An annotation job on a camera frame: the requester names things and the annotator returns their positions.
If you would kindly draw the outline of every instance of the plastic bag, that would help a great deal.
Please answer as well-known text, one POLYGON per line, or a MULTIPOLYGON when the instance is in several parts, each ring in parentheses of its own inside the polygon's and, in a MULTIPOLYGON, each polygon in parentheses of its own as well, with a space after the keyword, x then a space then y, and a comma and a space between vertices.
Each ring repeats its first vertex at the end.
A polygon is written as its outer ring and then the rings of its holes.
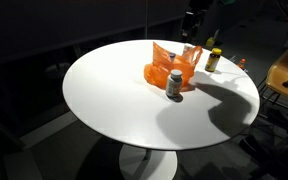
POLYGON ((182 87, 186 86, 190 78, 194 76, 194 69, 202 52, 202 47, 196 46, 184 52, 182 56, 176 54, 172 62, 170 52, 153 42, 153 62, 145 65, 144 78, 148 83, 165 89, 167 76, 171 73, 171 70, 179 69, 182 71, 182 87), (195 52, 198 52, 198 54, 193 60, 195 52))

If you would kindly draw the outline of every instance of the table top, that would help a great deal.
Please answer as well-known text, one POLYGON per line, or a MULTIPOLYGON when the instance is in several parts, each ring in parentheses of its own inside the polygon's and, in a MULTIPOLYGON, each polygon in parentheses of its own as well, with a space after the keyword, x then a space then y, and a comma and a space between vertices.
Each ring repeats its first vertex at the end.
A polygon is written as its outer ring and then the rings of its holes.
MULTIPOLYGON (((184 44, 154 40, 181 54, 184 44)), ((117 141, 157 150, 215 145, 238 135, 255 119, 259 95, 249 76, 221 57, 216 71, 204 70, 203 54, 181 102, 144 79, 153 40, 115 43, 78 59, 63 81, 65 101, 86 125, 117 141)))

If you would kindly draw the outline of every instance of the table base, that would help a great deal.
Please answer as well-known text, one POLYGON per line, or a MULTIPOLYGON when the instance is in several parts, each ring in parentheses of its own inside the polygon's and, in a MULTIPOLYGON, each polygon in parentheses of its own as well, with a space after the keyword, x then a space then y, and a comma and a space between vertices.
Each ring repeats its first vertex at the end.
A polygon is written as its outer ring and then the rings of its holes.
POLYGON ((173 179, 177 169, 174 151, 154 151, 123 145, 119 165, 126 180, 173 179))

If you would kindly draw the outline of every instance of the orange chair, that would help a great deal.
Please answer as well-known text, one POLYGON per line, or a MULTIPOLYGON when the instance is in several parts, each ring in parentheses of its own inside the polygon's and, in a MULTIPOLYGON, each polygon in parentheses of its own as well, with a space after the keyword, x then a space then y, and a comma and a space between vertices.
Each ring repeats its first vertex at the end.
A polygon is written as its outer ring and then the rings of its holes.
MULTIPOLYGON (((258 85, 258 88, 263 84, 264 81, 265 79, 258 85)), ((271 101, 273 104, 277 104, 288 109, 288 106, 285 104, 277 102, 280 95, 288 97, 288 88, 282 85, 286 81, 288 81, 288 49, 271 66, 266 77, 266 84, 259 90, 260 96, 265 99, 265 101, 262 103, 262 106, 264 106, 267 101, 271 101), (268 97, 264 96, 264 93, 267 89, 273 91, 268 97), (271 98, 274 95, 277 96, 275 100, 272 100, 271 98)))

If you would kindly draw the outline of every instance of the white round table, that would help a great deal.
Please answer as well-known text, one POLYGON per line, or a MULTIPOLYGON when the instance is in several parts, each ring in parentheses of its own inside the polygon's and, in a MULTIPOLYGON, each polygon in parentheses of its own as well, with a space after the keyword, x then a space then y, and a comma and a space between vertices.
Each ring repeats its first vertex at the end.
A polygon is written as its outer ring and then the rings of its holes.
MULTIPOLYGON (((154 42, 182 54, 183 43, 154 42)), ((258 91, 249 76, 224 57, 215 72, 205 71, 209 54, 203 49, 195 75, 182 89, 183 100, 174 102, 144 79, 153 40, 103 46, 70 67, 64 98, 90 128, 128 144, 120 153, 126 179, 172 179, 177 168, 174 151, 229 140, 248 127, 259 110, 258 91)))

